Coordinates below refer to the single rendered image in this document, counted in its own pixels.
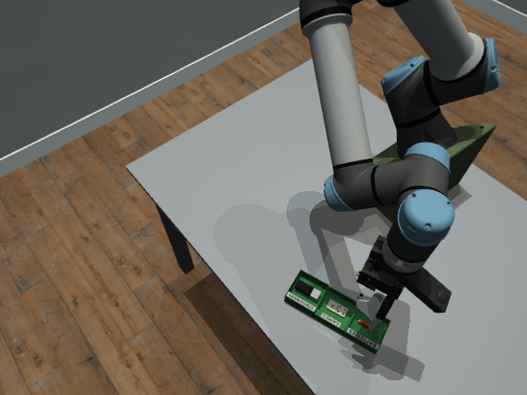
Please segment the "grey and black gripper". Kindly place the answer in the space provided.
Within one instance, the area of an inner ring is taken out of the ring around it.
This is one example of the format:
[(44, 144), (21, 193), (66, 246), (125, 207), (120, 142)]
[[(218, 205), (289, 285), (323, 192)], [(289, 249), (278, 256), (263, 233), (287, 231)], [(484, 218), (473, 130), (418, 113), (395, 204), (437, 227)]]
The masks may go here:
[[(375, 291), (375, 289), (377, 289), (387, 294), (385, 297), (381, 293), (375, 293), (370, 300), (358, 300), (356, 302), (356, 307), (371, 320), (371, 325), (366, 331), (368, 334), (374, 332), (381, 325), (394, 301), (399, 298), (403, 291), (404, 286), (400, 284), (393, 275), (407, 277), (417, 272), (400, 272), (392, 268), (382, 255), (382, 245), (384, 241), (385, 237), (379, 235), (359, 277), (357, 278), (358, 283), (370, 290)], [(389, 269), (390, 272), (386, 268)], [(382, 300), (383, 302), (380, 307), (378, 307)]]

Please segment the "beige domino tile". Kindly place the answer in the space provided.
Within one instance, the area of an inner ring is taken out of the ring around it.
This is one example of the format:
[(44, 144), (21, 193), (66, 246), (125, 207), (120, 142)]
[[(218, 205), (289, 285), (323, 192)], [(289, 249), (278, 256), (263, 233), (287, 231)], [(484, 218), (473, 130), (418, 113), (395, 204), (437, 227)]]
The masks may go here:
[(338, 304), (337, 302), (330, 300), (329, 303), (326, 306), (326, 309), (332, 311), (333, 313), (339, 315), (340, 317), (344, 318), (347, 308), (344, 306)]

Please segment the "red battery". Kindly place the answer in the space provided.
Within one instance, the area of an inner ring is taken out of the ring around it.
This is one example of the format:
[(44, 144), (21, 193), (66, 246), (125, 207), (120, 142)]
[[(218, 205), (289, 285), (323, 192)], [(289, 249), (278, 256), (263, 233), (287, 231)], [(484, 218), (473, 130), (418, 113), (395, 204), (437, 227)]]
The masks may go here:
[(360, 323), (361, 325), (363, 325), (366, 328), (369, 328), (369, 326), (370, 326), (370, 324), (368, 324), (368, 323), (366, 323), (366, 322), (364, 322), (364, 321), (362, 321), (360, 319), (358, 320), (358, 323)]

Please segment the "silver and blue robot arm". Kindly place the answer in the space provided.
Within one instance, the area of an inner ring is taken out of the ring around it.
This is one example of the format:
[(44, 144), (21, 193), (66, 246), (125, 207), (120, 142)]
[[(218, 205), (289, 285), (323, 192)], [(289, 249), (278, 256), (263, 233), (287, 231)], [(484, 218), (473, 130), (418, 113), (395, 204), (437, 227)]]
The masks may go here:
[(352, 6), (360, 1), (299, 5), (334, 173), (324, 182), (324, 197), (335, 211), (397, 205), (382, 255), (397, 271), (418, 270), (394, 278), (434, 313), (444, 313), (451, 291), (422, 267), (455, 219), (446, 149), (457, 136), (440, 105), (498, 88), (495, 40), (468, 32), (450, 0), (376, 0), (398, 13), (431, 60), (418, 56), (382, 78), (402, 160), (374, 166), (349, 33)]

